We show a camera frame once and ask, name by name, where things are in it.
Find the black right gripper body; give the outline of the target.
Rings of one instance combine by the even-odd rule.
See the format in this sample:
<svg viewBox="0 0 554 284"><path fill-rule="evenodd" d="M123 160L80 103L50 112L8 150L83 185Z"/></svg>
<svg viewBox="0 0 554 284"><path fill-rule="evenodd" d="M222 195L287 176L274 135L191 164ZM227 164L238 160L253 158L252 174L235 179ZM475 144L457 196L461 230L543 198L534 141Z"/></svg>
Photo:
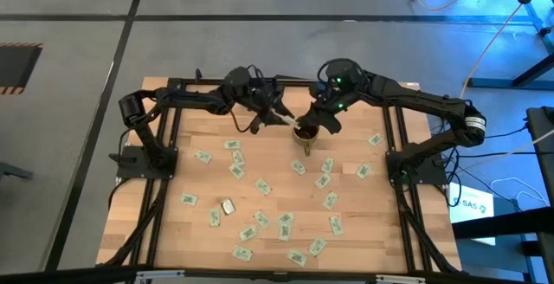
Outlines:
<svg viewBox="0 0 554 284"><path fill-rule="evenodd" d="M323 124L329 133L338 133L342 129L336 114L343 112L351 104L351 92L333 87L311 87L311 96L315 99L312 107L318 110Z"/></svg>

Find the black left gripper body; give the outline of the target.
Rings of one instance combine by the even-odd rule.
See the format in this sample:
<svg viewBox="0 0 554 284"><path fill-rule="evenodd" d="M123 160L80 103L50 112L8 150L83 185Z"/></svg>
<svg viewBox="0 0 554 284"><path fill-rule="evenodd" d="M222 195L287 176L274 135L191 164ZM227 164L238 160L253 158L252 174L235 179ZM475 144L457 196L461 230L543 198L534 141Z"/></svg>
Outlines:
<svg viewBox="0 0 554 284"><path fill-rule="evenodd" d="M249 124L248 130L251 133L258 133L260 127L265 126L264 119L269 114L272 114L271 108L277 111L278 106L282 104L283 94L284 87L274 82L249 89L248 94L242 98L242 106L256 113L254 119Z"/></svg>

